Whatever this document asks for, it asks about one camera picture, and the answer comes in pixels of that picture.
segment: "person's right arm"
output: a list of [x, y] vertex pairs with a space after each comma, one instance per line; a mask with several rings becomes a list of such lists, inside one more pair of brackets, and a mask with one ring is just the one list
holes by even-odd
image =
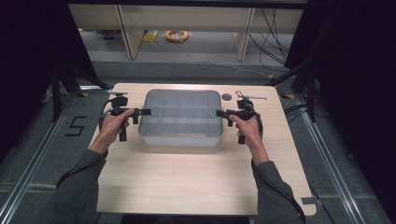
[[[245, 136], [245, 144], [250, 149], [254, 165], [258, 172], [271, 183], [285, 190], [291, 197], [291, 187], [282, 180], [275, 164], [270, 161], [259, 134], [259, 123], [255, 117], [242, 120], [235, 115], [230, 120], [236, 123], [237, 135]], [[255, 218], [257, 224], [267, 223], [303, 223], [294, 206], [279, 192], [254, 175], [258, 190], [257, 209], [259, 215]]]

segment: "wooden table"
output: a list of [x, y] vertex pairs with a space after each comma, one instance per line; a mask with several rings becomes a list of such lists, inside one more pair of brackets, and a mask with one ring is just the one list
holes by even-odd
[[[113, 91], [128, 92], [127, 107], [141, 108], [153, 89], [214, 90], [230, 93], [221, 108], [237, 110], [235, 91], [267, 97], [251, 99], [262, 115], [263, 142], [283, 179], [307, 216], [316, 213], [300, 158], [276, 89], [263, 86], [121, 83]], [[237, 144], [235, 127], [224, 119], [217, 147], [150, 147], [138, 132], [127, 128], [127, 142], [111, 145], [99, 177], [98, 212], [169, 215], [257, 215], [257, 188], [250, 168], [248, 147]]]

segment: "white cable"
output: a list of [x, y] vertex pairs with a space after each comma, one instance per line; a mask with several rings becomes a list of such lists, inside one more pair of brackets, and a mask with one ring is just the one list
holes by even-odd
[[265, 74], [263, 74], [263, 73], [261, 73], [261, 72], [253, 71], [253, 70], [241, 69], [241, 68], [237, 68], [237, 67], [234, 67], [234, 66], [232, 66], [232, 65], [229, 65], [229, 64], [218, 64], [218, 63], [210, 63], [210, 62], [193, 62], [193, 61], [188, 61], [188, 60], [184, 60], [184, 59], [172, 58], [172, 57], [169, 57], [168, 55], [166, 55], [166, 52], [164, 52], [162, 49], [160, 49], [158, 46], [156, 46], [153, 42], [150, 42], [150, 43], [154, 46], [154, 48], [156, 48], [156, 49], [158, 49], [160, 52], [164, 53], [164, 56], [165, 56], [166, 58], [171, 59], [171, 60], [174, 60], [174, 61], [181, 61], [181, 62], [186, 62], [186, 63], [203, 63], [203, 64], [207, 63], [207, 64], [214, 64], [214, 65], [216, 65], [216, 66], [231, 67], [231, 68], [233, 68], [233, 69], [235, 69], [235, 70], [238, 70], [238, 71], [249, 72], [249, 73], [257, 73], [257, 74], [260, 74], [260, 75], [262, 75], [262, 76], [264, 76], [264, 77], [270, 78], [269, 76], [267, 76], [267, 75], [265, 75]]

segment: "translucent plastic container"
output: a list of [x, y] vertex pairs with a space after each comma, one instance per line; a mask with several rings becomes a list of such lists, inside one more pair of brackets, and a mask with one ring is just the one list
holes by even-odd
[[149, 146], [215, 147], [220, 143], [222, 120], [217, 91], [152, 90], [144, 108], [139, 132]]

